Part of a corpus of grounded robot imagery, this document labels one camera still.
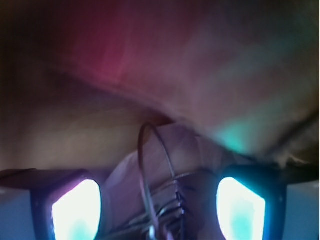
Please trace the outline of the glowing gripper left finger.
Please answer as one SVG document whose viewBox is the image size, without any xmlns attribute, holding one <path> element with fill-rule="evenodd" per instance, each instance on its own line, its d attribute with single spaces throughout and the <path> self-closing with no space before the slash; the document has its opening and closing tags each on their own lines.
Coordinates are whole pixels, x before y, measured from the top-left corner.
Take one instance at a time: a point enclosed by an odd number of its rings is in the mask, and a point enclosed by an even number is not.
<svg viewBox="0 0 320 240">
<path fill-rule="evenodd" d="M 38 240 L 94 240 L 101 222 L 100 185 L 88 171 L 35 171 L 31 206 Z"/>
</svg>

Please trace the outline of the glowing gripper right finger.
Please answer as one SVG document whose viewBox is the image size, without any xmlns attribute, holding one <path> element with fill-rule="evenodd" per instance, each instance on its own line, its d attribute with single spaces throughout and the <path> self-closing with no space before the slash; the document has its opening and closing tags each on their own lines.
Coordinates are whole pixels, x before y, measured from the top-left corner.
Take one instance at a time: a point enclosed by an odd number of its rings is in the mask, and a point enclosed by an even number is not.
<svg viewBox="0 0 320 240">
<path fill-rule="evenodd" d="M 277 169 L 232 165 L 219 178 L 216 212 L 226 240 L 281 240 L 286 186 Z"/>
</svg>

